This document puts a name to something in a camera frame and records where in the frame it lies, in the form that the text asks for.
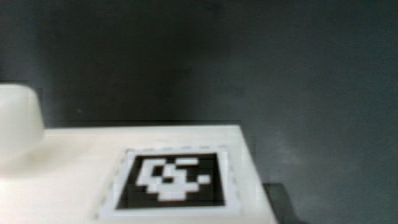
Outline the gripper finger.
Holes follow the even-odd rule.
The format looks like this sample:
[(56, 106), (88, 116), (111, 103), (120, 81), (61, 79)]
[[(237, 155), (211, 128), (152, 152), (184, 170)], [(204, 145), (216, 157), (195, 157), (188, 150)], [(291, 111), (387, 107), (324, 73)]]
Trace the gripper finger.
[(269, 199), (278, 224), (307, 224), (296, 216), (284, 185), (280, 183), (264, 183), (262, 190)]

